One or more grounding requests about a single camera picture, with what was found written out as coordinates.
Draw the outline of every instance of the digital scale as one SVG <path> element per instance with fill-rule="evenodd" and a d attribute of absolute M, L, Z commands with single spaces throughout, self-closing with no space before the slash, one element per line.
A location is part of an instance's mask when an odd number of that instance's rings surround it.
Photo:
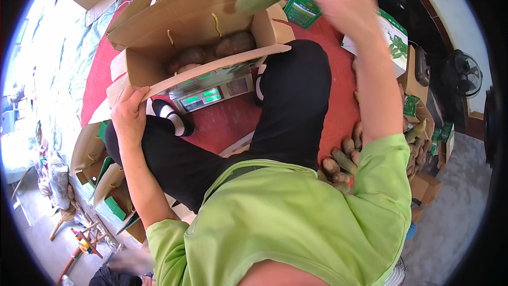
<path fill-rule="evenodd" d="M 183 114 L 254 91 L 247 64 L 200 75 L 163 92 Z"/>

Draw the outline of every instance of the red carpet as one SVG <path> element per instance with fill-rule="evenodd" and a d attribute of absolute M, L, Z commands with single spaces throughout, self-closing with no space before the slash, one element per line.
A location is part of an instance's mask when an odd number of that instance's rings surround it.
<path fill-rule="evenodd" d="M 112 21 L 125 7 L 126 4 L 115 13 Z M 342 35 L 334 30 L 324 17 L 308 30 L 289 24 L 295 32 L 296 39 L 316 41 L 323 47 L 332 69 L 330 105 L 318 156 L 321 161 L 330 154 L 333 147 L 340 147 L 344 137 L 351 136 L 354 124 L 360 119 L 358 105 L 353 97 L 356 83 L 351 70 L 352 54 L 340 48 Z M 93 112 L 106 98 L 106 88 L 111 84 L 109 63 L 118 53 L 119 51 L 113 49 L 104 36 L 98 45 L 86 82 L 81 111 L 82 125 L 90 120 Z M 187 137 L 187 140 L 206 150 L 219 153 L 253 131 L 260 112 L 261 110 L 254 105 L 250 93 L 194 111 L 188 114 L 188 118 L 196 125 L 196 132 Z"/>

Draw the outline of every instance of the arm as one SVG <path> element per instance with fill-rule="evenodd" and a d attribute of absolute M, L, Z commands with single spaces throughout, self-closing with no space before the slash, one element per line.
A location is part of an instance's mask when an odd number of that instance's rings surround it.
<path fill-rule="evenodd" d="M 376 0 L 315 0 L 328 21 L 356 44 L 357 84 L 364 147 L 376 138 L 402 133 L 402 103 Z"/>
<path fill-rule="evenodd" d="M 165 219 L 179 220 L 148 169 L 141 148 L 146 124 L 146 103 L 141 99 L 148 90 L 149 87 L 126 87 L 111 110 L 130 198 L 145 229 Z"/>

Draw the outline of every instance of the black fan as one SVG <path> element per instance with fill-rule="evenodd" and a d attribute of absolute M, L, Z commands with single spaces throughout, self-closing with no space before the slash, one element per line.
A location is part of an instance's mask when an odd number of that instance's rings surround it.
<path fill-rule="evenodd" d="M 455 93 L 470 99 L 478 94 L 483 75 L 476 61 L 457 49 L 444 62 L 442 78 Z"/>

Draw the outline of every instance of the black pants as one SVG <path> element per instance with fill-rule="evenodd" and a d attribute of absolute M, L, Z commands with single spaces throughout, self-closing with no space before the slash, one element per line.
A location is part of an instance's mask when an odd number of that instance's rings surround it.
<path fill-rule="evenodd" d="M 317 170 L 323 121 L 328 110 L 331 71 L 328 56 L 313 41 L 288 43 L 292 49 L 267 58 L 261 79 L 263 109 L 248 151 L 222 158 L 175 136 L 169 119 L 147 116 L 142 148 L 162 190 L 194 213 L 208 188 L 232 164 L 271 159 Z M 106 148 L 122 165 L 113 125 Z"/>

